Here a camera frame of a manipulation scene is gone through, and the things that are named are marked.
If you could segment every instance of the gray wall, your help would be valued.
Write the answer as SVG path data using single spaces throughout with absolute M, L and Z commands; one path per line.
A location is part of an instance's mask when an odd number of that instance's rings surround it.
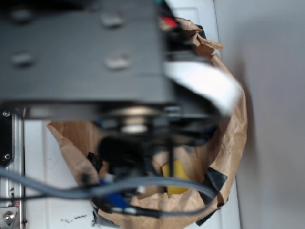
M 215 0 L 222 58 L 248 97 L 243 229 L 305 227 L 305 1 Z

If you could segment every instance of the black bracket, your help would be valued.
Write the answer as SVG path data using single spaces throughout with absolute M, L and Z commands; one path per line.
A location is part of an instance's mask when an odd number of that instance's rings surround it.
M 13 160 L 13 115 L 0 107 L 0 165 L 6 167 Z

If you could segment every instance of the red wire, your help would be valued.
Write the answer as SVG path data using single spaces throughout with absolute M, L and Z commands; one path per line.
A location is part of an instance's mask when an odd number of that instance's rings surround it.
M 165 17 L 165 16 L 161 16 L 161 18 L 166 22 L 166 24 L 168 24 L 169 26 L 175 28 L 177 27 L 177 22 L 173 19 L 173 18 L 170 18 L 170 17 Z

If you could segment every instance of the gray cable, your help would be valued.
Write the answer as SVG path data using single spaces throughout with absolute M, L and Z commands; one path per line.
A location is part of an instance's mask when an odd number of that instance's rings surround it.
M 32 188 L 38 192 L 41 192 L 43 195 L 28 197 L 39 198 L 39 197 L 57 197 L 65 199 L 90 199 L 92 197 L 102 197 L 110 193 L 122 192 L 128 189 L 137 188 L 138 186 L 177 186 L 177 187 L 186 187 L 196 189 L 199 192 L 203 193 L 207 197 L 213 199 L 216 194 L 207 186 L 203 186 L 199 183 L 183 180 L 173 177 L 140 177 L 140 178 L 131 178 L 122 181 L 118 181 L 105 186 L 93 186 L 87 188 L 75 188 L 75 189 L 57 189 L 45 184 L 42 184 L 33 179 L 27 178 L 25 176 L 20 176 L 19 174 L 9 172 L 5 168 L 0 167 L 0 177 L 5 177 L 7 179 L 13 180 L 15 182 L 21 183 L 25 187 Z M 161 216 L 172 217 L 172 216 L 191 216 L 202 213 L 206 210 L 207 206 L 190 212 L 164 212 L 160 211 Z

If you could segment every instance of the crumpled paper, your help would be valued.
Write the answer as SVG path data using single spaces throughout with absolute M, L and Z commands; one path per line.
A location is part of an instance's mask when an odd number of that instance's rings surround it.
M 212 49 L 216 47 L 213 42 L 204 45 L 209 48 L 213 46 Z M 210 57 L 215 67 L 232 75 L 217 54 L 210 55 Z M 83 173 L 90 175 L 90 182 L 92 184 L 98 183 L 98 179 L 105 176 L 107 163 L 97 173 L 87 159 L 89 152 L 97 153 L 97 144 L 104 137 L 104 134 L 93 123 L 51 122 L 48 124 L 48 129 L 59 142 L 62 155 L 79 185 L 82 185 L 81 178 Z M 161 217 L 160 219 L 125 216 L 116 213 L 108 214 L 101 210 L 98 211 L 98 214 L 123 229 L 182 229 L 198 219 L 209 215 L 219 205 L 226 203 L 228 200 L 230 189 L 243 155 L 247 136 L 246 132 L 247 109 L 245 94 L 243 93 L 230 120 L 221 123 L 213 138 L 204 146 L 196 147 L 191 153 L 183 147 L 178 147 L 174 150 L 175 158 L 180 159 L 187 176 L 191 180 L 202 182 L 204 174 L 209 167 L 228 177 L 219 194 L 205 212 L 191 217 Z M 166 163 L 166 152 L 157 154 L 152 162 L 158 173 L 161 172 L 161 166 Z M 142 208 L 163 211 L 191 211 L 204 207 L 202 198 L 195 190 L 190 189 L 183 194 L 174 194 L 170 198 L 167 193 L 160 193 L 160 191 L 161 189 L 155 187 L 147 187 L 145 195 L 132 198 L 132 204 Z

